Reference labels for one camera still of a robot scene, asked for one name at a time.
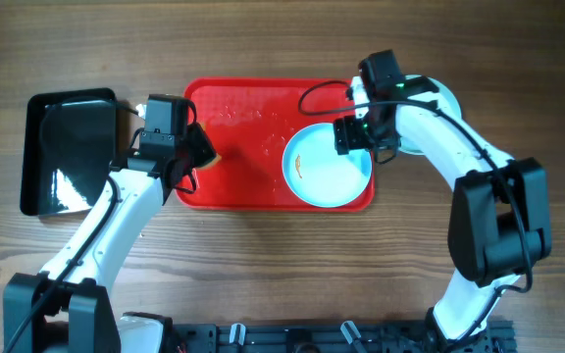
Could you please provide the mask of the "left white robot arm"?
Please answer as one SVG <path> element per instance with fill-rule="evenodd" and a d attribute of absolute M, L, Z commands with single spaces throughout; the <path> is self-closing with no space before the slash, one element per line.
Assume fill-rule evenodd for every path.
<path fill-rule="evenodd" d="M 65 247 L 36 275 L 4 289 L 7 352 L 173 352 L 169 317 L 113 314 L 109 294 L 141 231 L 184 177 L 217 153 L 204 128 L 137 131 L 139 145 L 110 165 L 98 201 Z"/>

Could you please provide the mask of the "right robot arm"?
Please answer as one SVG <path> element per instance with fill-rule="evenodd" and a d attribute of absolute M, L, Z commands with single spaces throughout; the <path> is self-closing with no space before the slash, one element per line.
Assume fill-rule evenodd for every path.
<path fill-rule="evenodd" d="M 545 170 L 488 143 L 433 78 L 356 76 L 346 94 L 353 114 L 334 124 L 338 153 L 398 149 L 407 140 L 452 190 L 447 242 L 455 272 L 427 322 L 433 348 L 459 349 L 486 331 L 505 293 L 532 288 L 534 265 L 551 252 Z"/>

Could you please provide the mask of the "light blue plate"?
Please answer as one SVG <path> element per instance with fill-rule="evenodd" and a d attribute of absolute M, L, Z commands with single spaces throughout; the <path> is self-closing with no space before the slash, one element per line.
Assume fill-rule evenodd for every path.
<path fill-rule="evenodd" d="M 369 185 L 372 171 L 368 151 L 336 152 L 331 123 L 303 128 L 282 154 L 282 174 L 288 188 L 302 201 L 320 208 L 341 207 L 357 199 Z"/>
<path fill-rule="evenodd" d="M 446 85 L 433 77 L 430 77 L 430 81 L 436 86 L 437 92 L 426 91 L 409 96 L 409 99 L 421 102 L 436 100 L 438 107 L 442 111 L 449 114 L 455 120 L 462 120 L 461 106 L 453 92 Z M 400 136 L 399 151 L 409 155 L 423 155 L 419 147 L 405 136 Z"/>

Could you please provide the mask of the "orange and green sponge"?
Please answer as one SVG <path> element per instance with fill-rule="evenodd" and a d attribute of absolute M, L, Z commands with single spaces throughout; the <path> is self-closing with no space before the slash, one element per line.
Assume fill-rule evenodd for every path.
<path fill-rule="evenodd" d="M 197 168 L 198 171 L 203 171 L 203 170 L 208 170 L 213 168 L 217 163 L 219 163 L 222 160 L 222 156 L 216 152 L 215 156 L 208 161 L 207 163 L 201 165 L 200 167 Z"/>

